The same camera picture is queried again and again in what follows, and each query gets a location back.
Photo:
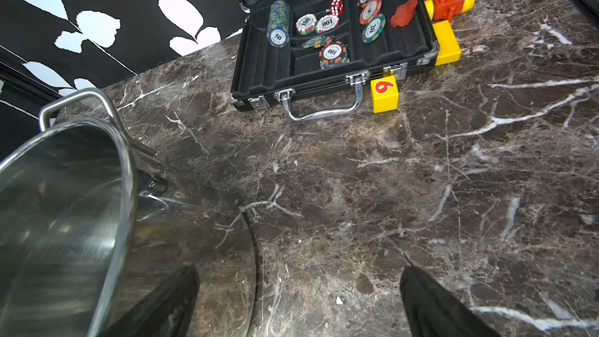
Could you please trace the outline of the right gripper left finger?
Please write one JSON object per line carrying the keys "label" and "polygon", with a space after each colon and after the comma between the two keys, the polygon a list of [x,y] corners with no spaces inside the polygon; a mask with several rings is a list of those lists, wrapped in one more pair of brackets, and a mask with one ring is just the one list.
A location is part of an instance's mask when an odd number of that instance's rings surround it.
{"label": "right gripper left finger", "polygon": [[193,265],[173,272],[101,336],[186,336],[200,279]]}

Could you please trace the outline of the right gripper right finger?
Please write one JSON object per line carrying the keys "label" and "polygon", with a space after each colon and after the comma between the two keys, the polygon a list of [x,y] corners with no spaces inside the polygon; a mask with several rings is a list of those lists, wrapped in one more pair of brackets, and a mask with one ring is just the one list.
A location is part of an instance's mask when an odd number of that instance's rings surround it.
{"label": "right gripper right finger", "polygon": [[413,336],[499,335],[422,268],[404,268],[400,292]]}

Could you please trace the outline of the stainless steel pot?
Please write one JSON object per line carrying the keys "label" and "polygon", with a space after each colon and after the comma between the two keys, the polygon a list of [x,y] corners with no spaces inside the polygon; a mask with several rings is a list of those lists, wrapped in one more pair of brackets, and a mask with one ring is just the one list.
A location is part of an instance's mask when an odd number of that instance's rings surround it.
{"label": "stainless steel pot", "polygon": [[112,101],[84,89],[45,107],[41,132],[1,164],[1,334],[96,336],[108,324],[141,197],[167,181],[137,167]]}

